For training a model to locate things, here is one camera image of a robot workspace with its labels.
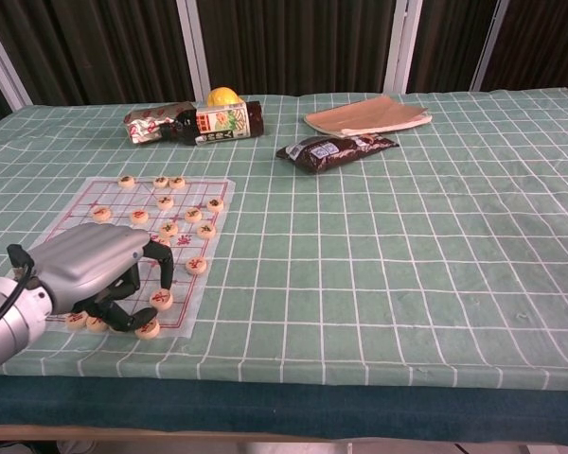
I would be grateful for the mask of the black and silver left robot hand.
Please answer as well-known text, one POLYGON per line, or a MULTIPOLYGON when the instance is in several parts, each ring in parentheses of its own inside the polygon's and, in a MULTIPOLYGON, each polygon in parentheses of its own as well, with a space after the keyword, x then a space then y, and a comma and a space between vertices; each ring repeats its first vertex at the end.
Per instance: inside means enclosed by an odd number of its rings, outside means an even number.
POLYGON ((48 291, 53 316, 86 312, 115 331, 133 332, 152 322, 158 310, 133 314, 118 302, 140 290, 138 262, 160 268, 160 288, 170 289, 174 262, 170 247, 142 230, 110 223, 84 223, 32 248, 34 276, 48 291))

